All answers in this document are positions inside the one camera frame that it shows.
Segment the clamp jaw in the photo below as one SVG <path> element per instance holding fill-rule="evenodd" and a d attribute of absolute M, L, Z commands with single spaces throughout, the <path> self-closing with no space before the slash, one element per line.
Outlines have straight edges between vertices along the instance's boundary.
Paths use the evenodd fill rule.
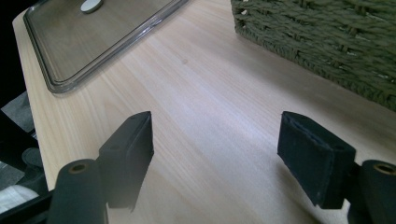
<path fill-rule="evenodd" d="M 151 113 L 129 117 L 96 160 L 66 164 L 55 189 L 0 215 L 1 223 L 108 223 L 106 206 L 134 210 L 154 155 Z"/>
<path fill-rule="evenodd" d="M 277 154 L 313 205 L 340 209 L 350 202 L 348 223 L 396 223 L 396 166 L 368 160 L 312 119 L 283 112 Z"/>

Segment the woven basket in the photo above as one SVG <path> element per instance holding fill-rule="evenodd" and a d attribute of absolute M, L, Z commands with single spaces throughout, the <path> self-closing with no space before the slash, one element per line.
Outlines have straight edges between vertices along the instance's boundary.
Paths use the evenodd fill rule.
<path fill-rule="evenodd" d="M 231 0 L 246 39 L 396 111 L 396 0 Z"/>

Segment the clear plastic tray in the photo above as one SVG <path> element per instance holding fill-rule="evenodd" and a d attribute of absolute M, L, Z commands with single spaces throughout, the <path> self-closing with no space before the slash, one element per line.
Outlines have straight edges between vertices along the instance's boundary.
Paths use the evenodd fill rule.
<path fill-rule="evenodd" d="M 84 1 L 40 1 L 24 14 L 53 93 L 73 90 L 188 0 L 104 0 L 91 14 L 80 10 Z"/>

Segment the wooden table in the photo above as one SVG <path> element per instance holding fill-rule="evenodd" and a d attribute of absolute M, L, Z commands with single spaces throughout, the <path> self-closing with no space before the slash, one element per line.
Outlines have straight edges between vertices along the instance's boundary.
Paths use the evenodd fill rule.
<path fill-rule="evenodd" d="M 151 111 L 155 155 L 136 209 L 110 223 L 347 223 L 314 207 L 276 154 L 283 111 L 396 162 L 396 113 L 238 36 L 227 0 L 192 0 L 77 90 L 51 94 L 13 22 L 49 188 L 129 116 Z"/>

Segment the white object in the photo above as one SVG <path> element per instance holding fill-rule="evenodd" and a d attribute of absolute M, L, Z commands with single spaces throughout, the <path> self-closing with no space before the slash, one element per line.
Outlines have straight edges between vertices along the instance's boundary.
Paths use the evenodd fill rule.
<path fill-rule="evenodd" d="M 21 185 L 12 185 L 0 190 L 0 213 L 32 200 L 38 194 Z"/>
<path fill-rule="evenodd" d="M 87 0 L 81 5 L 81 11 L 84 13 L 92 13 L 103 4 L 103 0 Z"/>

